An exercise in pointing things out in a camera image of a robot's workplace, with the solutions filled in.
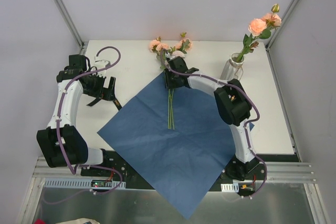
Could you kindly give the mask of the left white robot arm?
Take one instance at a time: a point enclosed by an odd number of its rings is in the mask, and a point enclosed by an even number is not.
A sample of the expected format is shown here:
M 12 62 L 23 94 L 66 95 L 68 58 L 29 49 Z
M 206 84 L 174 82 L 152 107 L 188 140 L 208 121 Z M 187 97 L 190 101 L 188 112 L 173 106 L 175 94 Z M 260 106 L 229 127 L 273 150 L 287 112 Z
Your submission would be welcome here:
M 104 87 L 108 60 L 96 60 L 94 64 L 83 55 L 70 55 L 69 65 L 56 76 L 58 97 L 53 115 L 44 130 L 36 135 L 37 142 L 49 167 L 68 165 L 93 165 L 99 176 L 110 173 L 111 164 L 104 159 L 102 149 L 89 148 L 76 129 L 78 105 L 82 95 L 93 97 L 89 106 L 100 100 L 114 99 L 115 78 Z

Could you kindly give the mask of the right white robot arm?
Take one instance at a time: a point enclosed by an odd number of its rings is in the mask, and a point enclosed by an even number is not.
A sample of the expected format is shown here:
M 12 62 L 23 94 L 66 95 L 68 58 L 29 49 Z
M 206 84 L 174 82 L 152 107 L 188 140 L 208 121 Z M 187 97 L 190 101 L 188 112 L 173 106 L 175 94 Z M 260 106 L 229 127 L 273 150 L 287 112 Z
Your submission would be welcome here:
M 214 97 L 220 118 L 232 133 L 235 155 L 225 167 L 228 177 L 243 181 L 255 173 L 258 161 L 251 142 L 250 111 L 252 106 L 237 79 L 219 80 L 204 75 L 197 68 L 188 68 L 182 57 L 161 61 L 165 70 L 165 86 L 169 89 L 187 87 Z

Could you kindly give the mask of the blue wrapping paper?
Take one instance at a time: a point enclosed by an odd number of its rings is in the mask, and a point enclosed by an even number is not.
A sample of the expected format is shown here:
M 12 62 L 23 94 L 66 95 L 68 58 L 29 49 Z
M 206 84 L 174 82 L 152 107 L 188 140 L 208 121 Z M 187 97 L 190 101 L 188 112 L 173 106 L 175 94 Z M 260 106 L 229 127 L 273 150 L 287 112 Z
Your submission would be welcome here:
M 253 158 L 249 127 L 223 121 L 217 94 L 240 96 L 222 81 L 189 77 L 173 93 L 170 129 L 168 91 L 159 75 L 98 132 L 184 218 L 191 217 L 232 157 Z

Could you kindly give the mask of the black ribbon gold lettering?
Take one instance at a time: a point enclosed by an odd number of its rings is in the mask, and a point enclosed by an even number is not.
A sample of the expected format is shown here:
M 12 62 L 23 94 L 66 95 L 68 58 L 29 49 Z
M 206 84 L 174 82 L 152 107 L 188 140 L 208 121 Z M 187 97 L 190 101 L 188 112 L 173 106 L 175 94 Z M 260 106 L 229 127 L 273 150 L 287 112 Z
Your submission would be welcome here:
M 119 100 L 116 97 L 112 97 L 112 99 L 95 98 L 93 101 L 89 102 L 87 104 L 87 106 L 93 107 L 94 105 L 96 105 L 100 101 L 108 102 L 108 103 L 113 103 L 114 106 L 117 108 L 118 111 L 120 111 L 122 109 L 122 105 L 121 105 L 121 103 L 119 102 Z

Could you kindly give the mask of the pink artificial flower bouquet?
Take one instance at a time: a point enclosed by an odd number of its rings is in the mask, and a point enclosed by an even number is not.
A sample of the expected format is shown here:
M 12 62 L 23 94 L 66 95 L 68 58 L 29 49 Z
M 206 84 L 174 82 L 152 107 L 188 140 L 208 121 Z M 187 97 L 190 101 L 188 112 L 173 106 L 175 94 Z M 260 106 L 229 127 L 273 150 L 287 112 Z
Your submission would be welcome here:
M 180 33 L 180 41 L 174 46 L 169 46 L 162 42 L 160 36 L 149 42 L 149 51 L 156 54 L 157 60 L 160 62 L 160 68 L 164 70 L 165 87 L 168 90 L 168 113 L 167 113 L 167 128 L 169 130 L 175 129 L 174 115 L 173 115 L 173 96 L 174 96 L 174 73 L 167 70 L 168 61 L 176 57 L 185 58 L 185 55 L 192 48 L 192 41 L 187 38 L 187 32 Z

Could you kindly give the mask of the pink rose stem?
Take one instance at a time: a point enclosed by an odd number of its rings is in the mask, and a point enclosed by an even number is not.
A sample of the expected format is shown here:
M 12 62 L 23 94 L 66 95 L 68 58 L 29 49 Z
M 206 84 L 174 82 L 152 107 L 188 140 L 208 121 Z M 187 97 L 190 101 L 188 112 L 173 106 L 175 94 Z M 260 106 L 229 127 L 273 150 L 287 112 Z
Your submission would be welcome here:
M 270 13 L 266 13 L 262 18 L 255 18 L 249 23 L 249 35 L 244 35 L 243 49 L 236 58 L 237 62 L 242 62 L 246 54 L 252 53 L 258 47 L 260 40 L 269 39 L 272 32 L 281 26 L 282 19 L 278 15 L 279 12 L 280 5 L 274 4 Z

